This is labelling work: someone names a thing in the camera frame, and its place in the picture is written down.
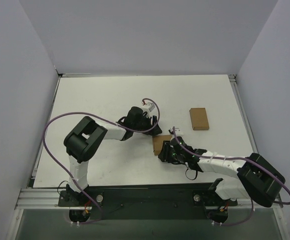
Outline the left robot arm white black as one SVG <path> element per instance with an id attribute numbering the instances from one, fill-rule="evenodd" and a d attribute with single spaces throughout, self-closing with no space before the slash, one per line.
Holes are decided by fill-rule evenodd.
<path id="1" fill-rule="evenodd" d="M 68 187 L 71 189 L 69 199 L 77 206 L 87 201 L 88 161 L 95 155 L 103 140 L 126 141 L 136 131 L 145 135 L 157 136 L 162 133 L 158 125 L 158 117 L 151 114 L 155 109 L 152 103 L 141 107 L 133 106 L 126 116 L 113 125 L 97 123 L 89 116 L 85 116 L 66 136 L 64 146 L 69 155 L 70 173 Z"/>

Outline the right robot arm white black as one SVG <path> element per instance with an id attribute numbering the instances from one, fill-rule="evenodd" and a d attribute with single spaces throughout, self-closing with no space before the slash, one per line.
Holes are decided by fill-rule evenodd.
<path id="1" fill-rule="evenodd" d="M 158 155 L 162 162 L 185 165 L 196 173 L 216 173 L 230 177 L 215 186 L 215 193 L 222 200 L 252 199 L 257 204 L 270 208 L 279 194 L 285 178 L 261 155 L 230 157 L 192 148 L 181 137 L 164 141 Z"/>

